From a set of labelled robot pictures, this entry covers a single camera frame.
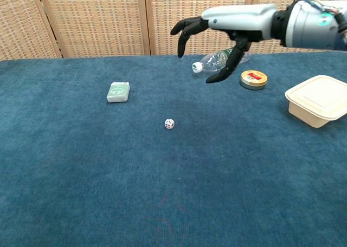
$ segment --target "bottle cap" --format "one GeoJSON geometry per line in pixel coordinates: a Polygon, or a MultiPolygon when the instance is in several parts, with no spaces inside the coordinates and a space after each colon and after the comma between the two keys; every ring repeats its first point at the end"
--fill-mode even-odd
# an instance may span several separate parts
{"type": "Polygon", "coordinates": [[[202,63],[195,62],[192,66],[194,73],[200,73],[202,71],[202,63]]]}
{"type": "Polygon", "coordinates": [[[260,90],[265,87],[267,83],[266,74],[256,71],[256,70],[247,70],[241,74],[240,84],[251,90],[260,90]]]}

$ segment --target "die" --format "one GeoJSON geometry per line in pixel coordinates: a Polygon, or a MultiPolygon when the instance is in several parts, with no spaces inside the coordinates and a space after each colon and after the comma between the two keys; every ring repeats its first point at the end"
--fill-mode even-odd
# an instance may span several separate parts
{"type": "Polygon", "coordinates": [[[165,121],[165,128],[166,129],[172,129],[174,127],[174,125],[175,125],[175,122],[173,119],[167,119],[165,121]]]}

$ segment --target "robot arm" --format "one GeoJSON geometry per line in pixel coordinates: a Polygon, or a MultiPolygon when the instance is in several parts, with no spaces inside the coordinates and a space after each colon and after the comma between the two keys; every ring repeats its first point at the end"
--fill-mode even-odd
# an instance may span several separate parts
{"type": "Polygon", "coordinates": [[[201,17],[179,21],[172,29],[182,57],[191,35],[208,28],[224,31],[236,41],[226,66],[206,82],[228,78],[239,65],[252,42],[278,39],[284,47],[347,50],[347,1],[294,0],[286,10],[273,4],[218,6],[205,10],[201,17]]]}

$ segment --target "blue carpet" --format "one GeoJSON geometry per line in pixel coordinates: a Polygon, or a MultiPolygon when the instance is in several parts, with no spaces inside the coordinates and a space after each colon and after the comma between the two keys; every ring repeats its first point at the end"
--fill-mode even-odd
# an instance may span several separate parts
{"type": "Polygon", "coordinates": [[[0,62],[0,245],[347,246],[347,116],[312,128],[284,96],[347,82],[346,55],[253,55],[214,84],[201,56],[0,62]]]}

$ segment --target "white plastic container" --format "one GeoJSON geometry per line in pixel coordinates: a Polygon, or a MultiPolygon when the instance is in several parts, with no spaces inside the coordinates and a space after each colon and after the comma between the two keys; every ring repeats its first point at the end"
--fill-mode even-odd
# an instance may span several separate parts
{"type": "Polygon", "coordinates": [[[317,75],[286,91],[289,112],[319,128],[347,113],[347,83],[317,75]]]}

